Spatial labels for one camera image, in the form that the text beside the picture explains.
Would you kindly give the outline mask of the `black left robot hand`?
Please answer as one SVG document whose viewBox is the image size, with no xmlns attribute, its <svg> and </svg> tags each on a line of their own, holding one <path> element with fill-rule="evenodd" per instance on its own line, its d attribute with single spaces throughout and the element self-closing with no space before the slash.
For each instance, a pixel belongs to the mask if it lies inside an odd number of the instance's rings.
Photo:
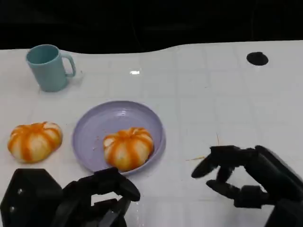
<svg viewBox="0 0 303 227">
<path fill-rule="evenodd" d="M 120 199 L 91 203 L 93 195 L 114 192 Z M 115 167 L 95 172 L 69 183 L 63 189 L 52 227 L 125 227 L 125 214 L 131 202 L 140 200 L 137 187 Z"/>
</svg>

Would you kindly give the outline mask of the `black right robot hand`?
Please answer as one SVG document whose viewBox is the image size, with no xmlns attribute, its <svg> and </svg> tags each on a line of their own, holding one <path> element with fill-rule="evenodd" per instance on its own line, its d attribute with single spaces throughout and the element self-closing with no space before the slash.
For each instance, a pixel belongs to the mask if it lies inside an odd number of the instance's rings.
<svg viewBox="0 0 303 227">
<path fill-rule="evenodd" d="M 237 167 L 259 185 L 238 188 L 227 181 Z M 236 208 L 260 209 L 273 205 L 267 227 L 301 227 L 303 225 L 303 180 L 276 153 L 266 147 L 241 149 L 234 145 L 212 146 L 193 170 L 192 178 L 201 178 L 218 168 L 216 179 L 206 185 L 233 200 Z"/>
</svg>

